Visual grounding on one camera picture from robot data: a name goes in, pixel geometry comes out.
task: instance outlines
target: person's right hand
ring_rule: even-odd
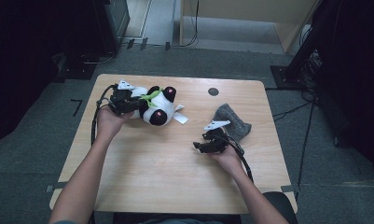
[[[114,114],[110,107],[104,106],[99,110],[97,115],[97,136],[106,136],[113,138],[133,113],[127,113],[120,116]]]
[[[240,157],[231,146],[228,146],[222,153],[209,153],[208,156],[217,161],[230,175],[236,175],[240,171],[244,173]]]

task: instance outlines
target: gray carpet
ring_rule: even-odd
[[[50,215],[47,185],[57,181],[98,75],[214,77],[261,80],[275,87],[270,65],[288,65],[291,56],[208,49],[122,48],[97,66],[92,80],[51,83],[15,132],[0,141],[0,223],[46,223]],[[300,91],[267,91],[273,114],[302,105]],[[83,100],[75,117],[77,103]],[[298,190],[299,165],[309,105],[276,121],[291,182]],[[299,223],[374,223],[374,171],[352,148],[332,144],[332,132],[319,105],[312,126],[298,195]],[[98,223],[111,214],[98,213]],[[250,218],[243,216],[243,222]]]

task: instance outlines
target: person's left hand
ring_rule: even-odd
[[[97,115],[97,136],[113,138],[132,115],[133,112],[117,116],[109,106],[104,106]]]

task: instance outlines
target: stuffed toy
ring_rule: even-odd
[[[132,90],[132,96],[140,96],[145,102],[134,111],[133,119],[141,118],[146,123],[163,126],[169,123],[174,114],[174,98],[176,89],[174,87],[154,86],[149,91],[146,88],[136,87]]]

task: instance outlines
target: black tape mark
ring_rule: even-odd
[[[128,49],[131,49],[133,47],[133,44],[134,44],[134,39],[131,39],[128,43]]]
[[[79,108],[80,108],[81,105],[82,105],[82,100],[71,99],[71,101],[72,101],[72,102],[79,102],[78,106],[76,107],[76,111],[74,112],[74,115],[73,115],[73,117],[75,117],[75,116],[76,116],[76,113],[78,113],[78,110],[79,110]]]
[[[166,51],[170,49],[170,42],[166,42],[166,47],[164,48]]]
[[[64,189],[66,184],[67,184],[67,182],[58,182],[58,183],[55,183],[54,185],[48,185],[47,188],[45,189],[45,192],[46,193],[51,193],[55,189]]]
[[[295,191],[295,189],[292,185],[282,186],[282,192],[283,193],[292,192],[292,191]]]
[[[146,38],[143,39],[143,43],[141,44],[140,50],[145,49],[147,41],[148,41],[148,37],[146,37]]]

